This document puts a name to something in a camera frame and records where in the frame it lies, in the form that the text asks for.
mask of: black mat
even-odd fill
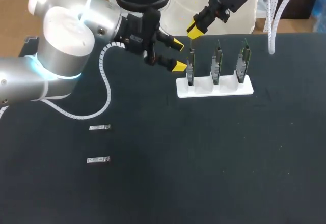
[[[325,223],[326,35],[278,35],[274,56],[265,35],[206,36],[194,44],[196,75],[208,75],[217,39],[222,74],[232,74],[244,37],[252,96],[179,99],[184,74],[117,49],[104,64],[112,103],[98,118],[10,107],[0,120],[0,223]],[[57,102],[72,113],[105,102],[100,48]],[[112,132],[88,131],[108,123]],[[112,163],[86,164],[99,156]]]

